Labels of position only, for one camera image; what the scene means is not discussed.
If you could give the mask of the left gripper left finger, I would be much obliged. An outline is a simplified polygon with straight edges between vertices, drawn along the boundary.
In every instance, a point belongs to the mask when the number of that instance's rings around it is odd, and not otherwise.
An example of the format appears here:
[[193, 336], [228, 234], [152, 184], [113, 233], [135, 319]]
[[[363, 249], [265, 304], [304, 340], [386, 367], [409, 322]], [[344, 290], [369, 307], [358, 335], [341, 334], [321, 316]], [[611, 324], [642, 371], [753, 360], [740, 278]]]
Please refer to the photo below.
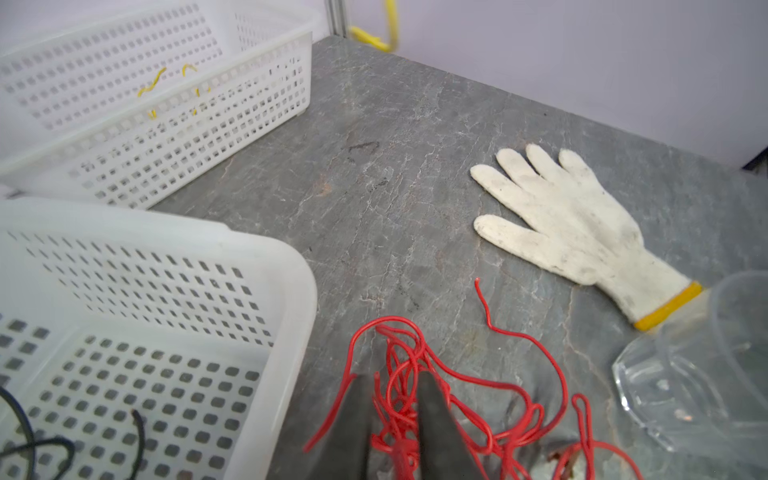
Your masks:
[[374, 417], [374, 382], [356, 376], [341, 397], [330, 429], [306, 479], [364, 479]]

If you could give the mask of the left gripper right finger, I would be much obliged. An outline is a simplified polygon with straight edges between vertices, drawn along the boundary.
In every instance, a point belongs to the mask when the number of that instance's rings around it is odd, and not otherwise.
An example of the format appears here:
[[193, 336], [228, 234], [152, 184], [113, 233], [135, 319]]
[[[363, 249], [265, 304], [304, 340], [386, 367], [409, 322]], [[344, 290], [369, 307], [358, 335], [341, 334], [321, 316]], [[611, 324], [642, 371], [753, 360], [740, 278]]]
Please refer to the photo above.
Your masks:
[[436, 377], [418, 375], [418, 437], [422, 479], [483, 479]]

